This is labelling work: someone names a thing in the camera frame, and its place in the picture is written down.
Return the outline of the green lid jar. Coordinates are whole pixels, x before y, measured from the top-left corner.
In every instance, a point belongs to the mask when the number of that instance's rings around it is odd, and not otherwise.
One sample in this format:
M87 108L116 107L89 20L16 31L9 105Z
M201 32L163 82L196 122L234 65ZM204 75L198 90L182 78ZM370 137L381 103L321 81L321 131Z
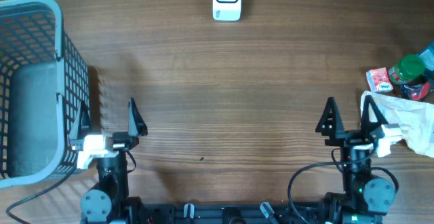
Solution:
M403 85L420 77L424 71L425 64L422 58L416 54L409 54L389 69L389 79L394 84Z

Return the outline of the black orange hex wrench pack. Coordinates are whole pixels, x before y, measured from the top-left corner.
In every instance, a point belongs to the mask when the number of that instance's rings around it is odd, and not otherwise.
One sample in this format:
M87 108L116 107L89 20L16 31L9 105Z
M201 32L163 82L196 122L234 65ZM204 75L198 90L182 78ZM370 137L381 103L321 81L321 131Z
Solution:
M424 100L425 97L432 91L433 91L432 79L428 79L424 83L420 83L413 86L410 85L400 86L401 97L413 101Z

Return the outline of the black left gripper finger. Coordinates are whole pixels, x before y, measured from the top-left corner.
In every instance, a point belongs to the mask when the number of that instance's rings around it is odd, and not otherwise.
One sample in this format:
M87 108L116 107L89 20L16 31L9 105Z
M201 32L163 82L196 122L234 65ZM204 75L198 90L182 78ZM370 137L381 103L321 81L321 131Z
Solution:
M92 131L90 113L86 103L82 100L79 104L73 126L69 132L70 140L84 139Z
M129 101L128 134L133 137L141 137L141 136L148 135L148 128L133 98L130 98Z

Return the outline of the blue mouthwash bottle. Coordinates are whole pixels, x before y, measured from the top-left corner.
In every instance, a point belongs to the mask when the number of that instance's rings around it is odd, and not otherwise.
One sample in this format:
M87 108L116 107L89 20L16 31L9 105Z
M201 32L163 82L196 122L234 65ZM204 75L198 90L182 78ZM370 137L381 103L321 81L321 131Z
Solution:
M434 55L433 42L431 42L419 55L425 65L425 75L433 79L434 71Z

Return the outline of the red tissue pack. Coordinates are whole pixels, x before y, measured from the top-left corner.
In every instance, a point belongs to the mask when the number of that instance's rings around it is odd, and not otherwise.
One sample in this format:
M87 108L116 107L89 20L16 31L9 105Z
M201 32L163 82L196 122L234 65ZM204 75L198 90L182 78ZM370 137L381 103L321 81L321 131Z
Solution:
M385 67L369 70L366 73L366 79L371 92L385 93L393 90Z

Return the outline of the beige nut snack pouch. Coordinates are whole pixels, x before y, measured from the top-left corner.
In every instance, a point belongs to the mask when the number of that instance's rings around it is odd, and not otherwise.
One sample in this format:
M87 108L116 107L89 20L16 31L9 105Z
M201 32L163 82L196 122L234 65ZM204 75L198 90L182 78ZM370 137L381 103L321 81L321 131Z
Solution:
M390 124L399 125L402 139L411 150L433 157L433 104L365 91L360 99L361 112L366 96L373 98Z

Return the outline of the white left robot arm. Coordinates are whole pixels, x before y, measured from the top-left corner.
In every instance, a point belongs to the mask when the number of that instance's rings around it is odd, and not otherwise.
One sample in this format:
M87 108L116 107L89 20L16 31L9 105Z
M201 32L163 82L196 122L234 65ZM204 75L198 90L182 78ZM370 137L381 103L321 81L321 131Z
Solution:
M87 105L81 102L68 135L71 149L77 153L76 168L86 170L95 160L98 182L81 199L82 223L139 223L142 202L129 196L127 158L148 134L135 100L128 105L128 129L111 136L92 134Z

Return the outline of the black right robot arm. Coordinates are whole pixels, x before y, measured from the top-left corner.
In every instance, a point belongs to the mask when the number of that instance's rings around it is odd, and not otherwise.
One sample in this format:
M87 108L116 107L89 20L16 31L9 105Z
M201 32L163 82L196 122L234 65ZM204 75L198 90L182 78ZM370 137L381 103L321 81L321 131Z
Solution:
M139 223L382 223L399 190L397 178L387 169L388 178L377 176L371 165L380 144L401 137L397 124L390 124L374 99L363 101L361 125L358 130L345 130L334 98L329 97L316 132L325 138L325 145L339 150L335 166L342 175L342 193L327 192L317 202L287 204L263 202L254 205L139 205Z

